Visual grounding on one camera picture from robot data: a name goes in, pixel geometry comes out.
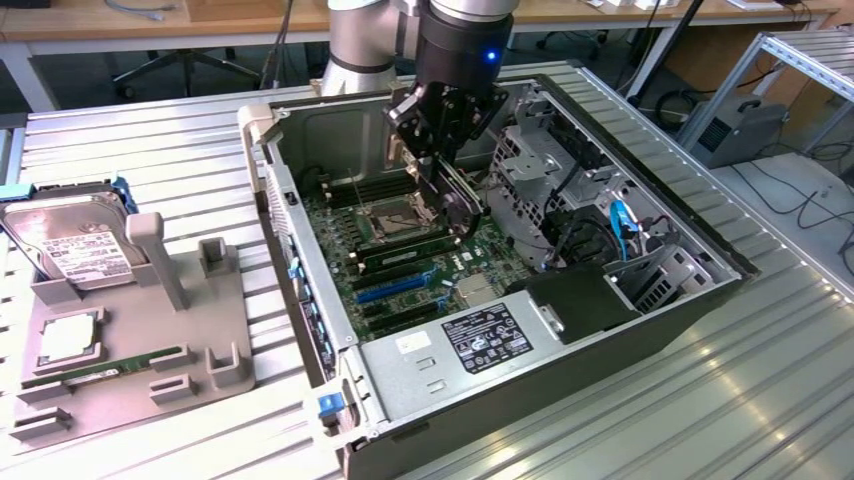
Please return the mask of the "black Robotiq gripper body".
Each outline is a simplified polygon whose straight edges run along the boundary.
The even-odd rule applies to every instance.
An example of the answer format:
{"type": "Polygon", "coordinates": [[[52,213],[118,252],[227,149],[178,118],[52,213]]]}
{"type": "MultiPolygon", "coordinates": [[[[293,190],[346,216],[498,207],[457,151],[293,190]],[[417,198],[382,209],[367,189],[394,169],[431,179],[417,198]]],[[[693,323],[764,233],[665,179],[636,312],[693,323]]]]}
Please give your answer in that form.
{"type": "Polygon", "coordinates": [[[511,26],[510,15],[491,22],[471,22],[437,10],[422,12],[415,83],[442,84],[439,151],[446,151],[447,101],[459,89],[483,92],[495,85],[511,26]]]}

